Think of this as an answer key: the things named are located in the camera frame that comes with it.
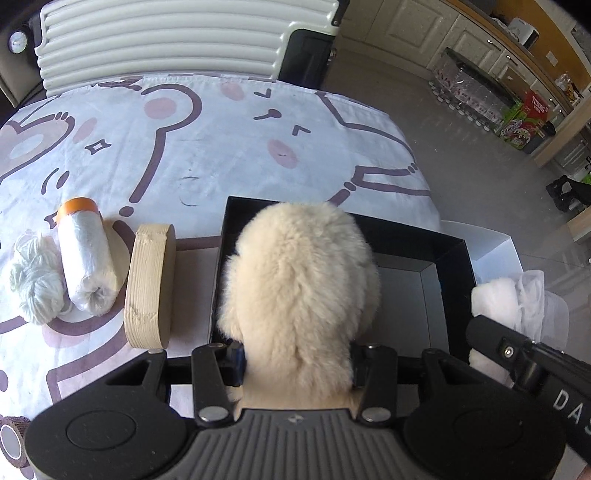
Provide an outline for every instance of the fluffy beige stuffed animal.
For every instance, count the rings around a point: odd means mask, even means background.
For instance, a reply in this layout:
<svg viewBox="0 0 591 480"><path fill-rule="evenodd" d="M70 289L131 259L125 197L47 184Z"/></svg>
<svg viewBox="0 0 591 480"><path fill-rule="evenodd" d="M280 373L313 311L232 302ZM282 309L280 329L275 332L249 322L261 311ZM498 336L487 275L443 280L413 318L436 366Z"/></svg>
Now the fluffy beige stuffed animal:
<svg viewBox="0 0 591 480"><path fill-rule="evenodd" d="M379 305L372 252L330 203L278 203L244 228L227 263L221 331L244 344L243 408L349 408L349 343Z"/></svg>

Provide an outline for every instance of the wooden block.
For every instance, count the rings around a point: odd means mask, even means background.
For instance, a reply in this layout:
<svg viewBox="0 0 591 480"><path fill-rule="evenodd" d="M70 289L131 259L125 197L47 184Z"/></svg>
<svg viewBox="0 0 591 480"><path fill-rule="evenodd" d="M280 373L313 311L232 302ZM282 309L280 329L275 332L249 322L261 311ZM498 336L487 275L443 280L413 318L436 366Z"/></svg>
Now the wooden block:
<svg viewBox="0 0 591 480"><path fill-rule="evenodd" d="M586 208L569 223L570 234L575 242L587 240L591 235L591 207Z"/></svg>
<svg viewBox="0 0 591 480"><path fill-rule="evenodd" d="M125 295L125 335L133 348L166 348L170 338L176 237L162 223L135 234Z"/></svg>

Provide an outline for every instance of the white appliance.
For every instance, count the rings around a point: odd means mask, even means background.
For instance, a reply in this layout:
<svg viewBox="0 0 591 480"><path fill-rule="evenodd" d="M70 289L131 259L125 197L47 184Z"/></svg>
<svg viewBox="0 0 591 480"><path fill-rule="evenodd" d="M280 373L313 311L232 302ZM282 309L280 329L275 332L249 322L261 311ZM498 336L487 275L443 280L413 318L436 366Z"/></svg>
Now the white appliance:
<svg viewBox="0 0 591 480"><path fill-rule="evenodd" d="M509 31L513 32L519 43L521 43L528 50L540 37L540 33L535 29L533 25L530 25L525 20L520 18L514 18L509 24Z"/></svg>

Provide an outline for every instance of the orange lid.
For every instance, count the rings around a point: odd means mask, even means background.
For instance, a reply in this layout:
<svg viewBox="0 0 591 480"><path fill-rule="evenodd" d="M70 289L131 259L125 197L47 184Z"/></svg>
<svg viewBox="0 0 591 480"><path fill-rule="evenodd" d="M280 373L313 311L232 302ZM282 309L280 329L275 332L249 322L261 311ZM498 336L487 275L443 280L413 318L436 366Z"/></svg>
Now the orange lid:
<svg viewBox="0 0 591 480"><path fill-rule="evenodd" d="M100 215L99 208L97 207L94 200L86 197L78 197L72 200L68 200L64 203L57 211L56 223L59 225L61 219L65 216L71 215L72 213L81 212L86 210L88 212L95 212Z"/></svg>

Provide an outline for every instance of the roll of tape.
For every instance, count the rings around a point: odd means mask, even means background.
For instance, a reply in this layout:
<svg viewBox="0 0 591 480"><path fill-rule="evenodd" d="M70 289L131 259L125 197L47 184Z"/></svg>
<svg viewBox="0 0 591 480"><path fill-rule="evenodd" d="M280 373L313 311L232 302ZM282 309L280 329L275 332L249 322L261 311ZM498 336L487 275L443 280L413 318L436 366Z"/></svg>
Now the roll of tape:
<svg viewBox="0 0 591 480"><path fill-rule="evenodd" d="M8 462L16 468L29 465L25 453L25 432L29 426L25 417L2 417L0 419L0 450Z"/></svg>
<svg viewBox="0 0 591 480"><path fill-rule="evenodd" d="M135 234L124 323L134 348L166 348L170 338L176 237L172 225L146 223Z"/></svg>

